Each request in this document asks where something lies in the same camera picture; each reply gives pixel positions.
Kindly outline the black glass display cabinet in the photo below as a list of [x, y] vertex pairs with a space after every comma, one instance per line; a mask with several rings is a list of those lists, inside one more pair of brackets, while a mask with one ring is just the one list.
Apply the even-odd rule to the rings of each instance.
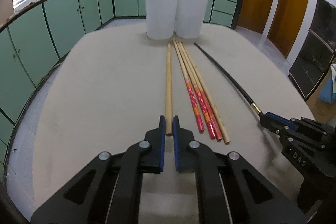
[[335, 5], [317, 0], [303, 46], [289, 69], [289, 79], [304, 100], [321, 83], [335, 58]]

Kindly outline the red striped patterned chopstick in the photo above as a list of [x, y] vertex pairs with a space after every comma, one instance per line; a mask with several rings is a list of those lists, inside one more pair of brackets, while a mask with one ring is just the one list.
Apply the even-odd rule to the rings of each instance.
[[215, 132], [211, 124], [210, 116], [208, 114], [207, 108], [203, 101], [202, 95], [198, 89], [198, 85], [195, 81], [195, 77], [190, 69], [190, 66], [187, 63], [187, 59], [184, 57], [184, 54], [180, 47], [180, 43], [175, 39], [173, 39], [173, 42], [174, 42], [175, 51], [177, 53], [177, 57], [179, 59], [179, 64], [182, 70], [182, 74], [185, 79], [187, 91], [190, 97], [190, 101], [191, 101], [191, 105], [192, 105], [195, 119], [197, 122], [198, 130], [200, 132], [203, 132], [205, 130], [205, 126], [203, 124], [203, 120], [202, 120], [202, 116], [200, 112], [200, 109], [201, 109], [210, 138], [215, 139]]

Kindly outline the plain light wooden chopstick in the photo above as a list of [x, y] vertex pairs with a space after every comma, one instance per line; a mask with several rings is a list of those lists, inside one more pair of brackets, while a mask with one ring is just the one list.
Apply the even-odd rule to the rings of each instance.
[[192, 59], [191, 55], [188, 53], [185, 45], [183, 43], [181, 43], [181, 46], [182, 46], [182, 49], [184, 50], [184, 53], [186, 54], [189, 62], [191, 63], [191, 66], [193, 67], [193, 70], [195, 72], [195, 74], [197, 75], [197, 79], [199, 80], [199, 82], [201, 83], [201, 87], [202, 87], [202, 91], [204, 92], [204, 94], [206, 95], [207, 97], [207, 101], [209, 102], [209, 105], [211, 106], [211, 110], [213, 111], [213, 114], [214, 114], [214, 117], [217, 121], [217, 125], [220, 129], [220, 133], [222, 135], [222, 139], [224, 140], [224, 143], [225, 144], [229, 144], [231, 139], [228, 135], [228, 132], [224, 126], [224, 122], [222, 121], [222, 118], [217, 110], [217, 107], [213, 101], [213, 98], [210, 94], [210, 92], [208, 91], [208, 88], [206, 87], [206, 84], [204, 82], [204, 80], [202, 79], [202, 76], [194, 62], [194, 60]]

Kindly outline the green lower kitchen cabinets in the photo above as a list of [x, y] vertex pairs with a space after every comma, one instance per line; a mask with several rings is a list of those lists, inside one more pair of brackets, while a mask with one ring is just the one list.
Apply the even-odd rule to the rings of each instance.
[[1, 26], [1, 163], [30, 97], [72, 47], [114, 19], [144, 16], [145, 0], [41, 0]]

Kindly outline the white twin-cup utensil holder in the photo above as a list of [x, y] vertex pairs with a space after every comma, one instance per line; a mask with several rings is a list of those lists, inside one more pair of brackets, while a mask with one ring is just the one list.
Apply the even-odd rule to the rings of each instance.
[[196, 39], [209, 0], [146, 0], [146, 33], [150, 39], [166, 40], [176, 34]]

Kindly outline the plain thick wooden chopstick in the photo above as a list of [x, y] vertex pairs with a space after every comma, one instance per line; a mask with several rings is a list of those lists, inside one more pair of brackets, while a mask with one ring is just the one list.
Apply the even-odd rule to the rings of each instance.
[[172, 80], [171, 80], [171, 42], [167, 45], [166, 56], [166, 136], [171, 136], [173, 107], [172, 107]]

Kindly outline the black chopstick gold band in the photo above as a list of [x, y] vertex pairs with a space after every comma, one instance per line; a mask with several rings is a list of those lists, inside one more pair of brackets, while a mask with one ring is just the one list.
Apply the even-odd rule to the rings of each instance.
[[209, 55], [200, 45], [194, 43], [194, 45], [216, 66], [220, 72], [226, 76], [226, 78], [231, 82], [231, 84], [239, 91], [239, 93], [245, 98], [249, 103], [255, 113], [261, 118], [264, 113], [257, 106], [254, 100], [249, 96], [249, 94], [243, 89], [243, 87], [211, 56]]

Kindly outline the red orange patterned chopstick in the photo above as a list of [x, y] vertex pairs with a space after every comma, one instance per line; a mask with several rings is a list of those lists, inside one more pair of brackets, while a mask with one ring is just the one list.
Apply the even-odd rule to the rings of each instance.
[[194, 112], [194, 116], [195, 116], [196, 123], [197, 123], [197, 126], [198, 126], [198, 130], [200, 132], [203, 132], [205, 130], [205, 127], [204, 127], [203, 121], [201, 119], [201, 114], [199, 112], [198, 104], [197, 104], [193, 89], [191, 87], [191, 81], [190, 81], [189, 75], [187, 73], [186, 65], [183, 61], [182, 54], [179, 50], [178, 43], [175, 40], [175, 38], [173, 38], [173, 44], [174, 44], [174, 47], [175, 47], [175, 51], [177, 53], [179, 64], [181, 66], [181, 71], [182, 71], [182, 74], [183, 74], [183, 78], [185, 80], [186, 88], [187, 88], [187, 91], [188, 91], [188, 94], [189, 94], [189, 98], [190, 98], [191, 106], [193, 108], [193, 112]]

